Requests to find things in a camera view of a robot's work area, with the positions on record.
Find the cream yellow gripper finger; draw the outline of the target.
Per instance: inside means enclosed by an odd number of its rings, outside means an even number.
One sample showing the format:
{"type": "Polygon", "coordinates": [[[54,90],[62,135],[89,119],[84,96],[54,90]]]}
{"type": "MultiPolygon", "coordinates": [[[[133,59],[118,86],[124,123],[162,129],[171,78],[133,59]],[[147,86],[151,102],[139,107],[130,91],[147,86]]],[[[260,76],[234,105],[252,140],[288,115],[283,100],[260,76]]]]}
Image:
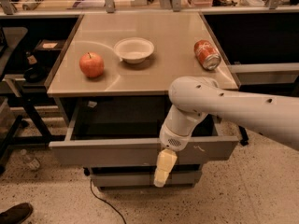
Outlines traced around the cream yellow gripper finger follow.
{"type": "Polygon", "coordinates": [[[177,158],[177,154],[170,149],[164,149],[158,154],[154,173],[154,185],[156,187],[162,188],[165,185],[177,158]]]}

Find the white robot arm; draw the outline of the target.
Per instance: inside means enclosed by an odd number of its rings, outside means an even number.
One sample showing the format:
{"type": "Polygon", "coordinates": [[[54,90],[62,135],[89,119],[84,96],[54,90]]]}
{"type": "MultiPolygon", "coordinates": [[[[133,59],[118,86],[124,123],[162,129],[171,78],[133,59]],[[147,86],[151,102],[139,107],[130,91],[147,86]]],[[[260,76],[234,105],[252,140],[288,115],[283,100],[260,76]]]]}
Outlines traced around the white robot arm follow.
{"type": "Polygon", "coordinates": [[[226,119],[299,150],[299,99],[287,96],[227,91],[208,77],[179,77],[168,90],[171,108],[160,130],[154,185],[165,185],[177,153],[189,143],[206,116],[226,119]]]}

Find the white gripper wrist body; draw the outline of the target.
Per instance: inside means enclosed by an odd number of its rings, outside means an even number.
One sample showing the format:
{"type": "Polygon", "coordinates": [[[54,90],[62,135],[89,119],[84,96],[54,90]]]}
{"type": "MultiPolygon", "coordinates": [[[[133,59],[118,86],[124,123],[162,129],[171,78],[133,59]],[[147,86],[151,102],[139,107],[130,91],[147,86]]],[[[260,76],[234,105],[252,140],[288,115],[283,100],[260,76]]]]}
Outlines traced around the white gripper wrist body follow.
{"type": "Polygon", "coordinates": [[[180,152],[187,146],[191,137],[175,134],[164,124],[160,130],[159,139],[163,148],[180,152]]]}

